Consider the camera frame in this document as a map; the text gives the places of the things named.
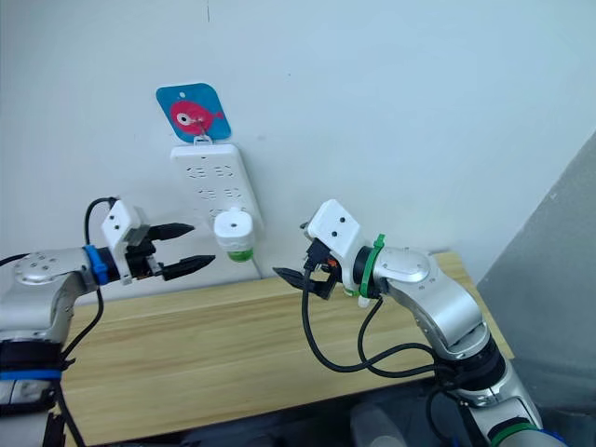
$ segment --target gray wall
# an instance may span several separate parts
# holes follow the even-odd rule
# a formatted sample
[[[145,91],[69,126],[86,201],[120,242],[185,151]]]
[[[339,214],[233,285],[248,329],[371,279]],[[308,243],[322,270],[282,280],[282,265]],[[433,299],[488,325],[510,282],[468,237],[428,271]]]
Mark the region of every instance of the gray wall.
[[[595,196],[592,136],[478,286],[542,405],[596,410]]]

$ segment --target robotic arm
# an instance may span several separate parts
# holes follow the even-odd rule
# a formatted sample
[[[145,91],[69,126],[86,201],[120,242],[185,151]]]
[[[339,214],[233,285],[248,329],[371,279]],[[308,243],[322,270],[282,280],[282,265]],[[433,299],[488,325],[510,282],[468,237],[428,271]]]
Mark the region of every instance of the robotic arm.
[[[358,222],[333,199],[303,229],[312,240],[305,277],[285,268],[276,272],[293,287],[325,299],[339,281],[348,294],[389,295],[407,307],[437,363],[454,372],[453,393],[474,445],[565,445],[542,431],[536,407],[498,351],[478,305],[429,253],[386,247],[383,235],[371,246]],[[328,279],[305,281],[318,265]]]
[[[75,300],[108,282],[126,285],[152,276],[170,280],[208,265],[215,256],[193,256],[172,265],[154,258],[154,240],[193,229],[182,223],[150,226],[141,210],[113,199],[102,225],[108,247],[38,251],[14,265],[14,283],[0,297],[0,446],[64,444],[64,411],[48,411],[56,400],[63,402],[61,374],[70,363],[70,350],[63,347]]]

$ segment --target wooden table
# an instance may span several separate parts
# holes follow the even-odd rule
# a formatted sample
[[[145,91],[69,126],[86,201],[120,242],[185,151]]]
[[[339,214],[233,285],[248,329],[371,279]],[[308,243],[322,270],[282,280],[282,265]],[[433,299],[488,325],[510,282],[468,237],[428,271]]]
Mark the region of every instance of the wooden table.
[[[478,301],[504,355],[503,335],[454,253],[442,269]],[[338,287],[329,302],[311,298],[315,336],[331,359],[358,362],[356,337],[367,310]],[[76,309],[71,333],[95,313]],[[372,321],[367,354],[403,342],[424,343],[412,315],[386,299]],[[89,444],[200,427],[412,379],[325,369],[310,352],[300,297],[279,278],[109,302],[102,322],[75,351],[65,374],[67,402]],[[427,364],[405,351],[379,366]]]

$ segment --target white wall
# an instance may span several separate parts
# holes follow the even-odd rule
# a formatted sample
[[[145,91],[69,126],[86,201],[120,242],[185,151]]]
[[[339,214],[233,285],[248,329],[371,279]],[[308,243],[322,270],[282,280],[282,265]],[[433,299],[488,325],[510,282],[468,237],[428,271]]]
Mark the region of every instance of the white wall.
[[[187,217],[160,86],[217,89],[267,225],[264,270],[300,265],[297,225],[335,196],[370,237],[455,249],[478,280],[596,123],[589,0],[14,0],[0,12],[2,254],[81,245],[96,196]],[[165,254],[215,250],[199,235]],[[254,275],[220,256],[184,281],[110,293]]]

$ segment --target blue tag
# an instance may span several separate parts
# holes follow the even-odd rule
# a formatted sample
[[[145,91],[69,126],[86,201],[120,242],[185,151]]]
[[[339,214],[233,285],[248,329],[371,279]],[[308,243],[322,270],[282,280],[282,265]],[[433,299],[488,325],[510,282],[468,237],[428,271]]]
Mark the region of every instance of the blue tag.
[[[232,130],[213,87],[207,84],[162,87],[157,89],[156,96],[181,140],[193,142],[201,135],[212,140],[230,138]]]

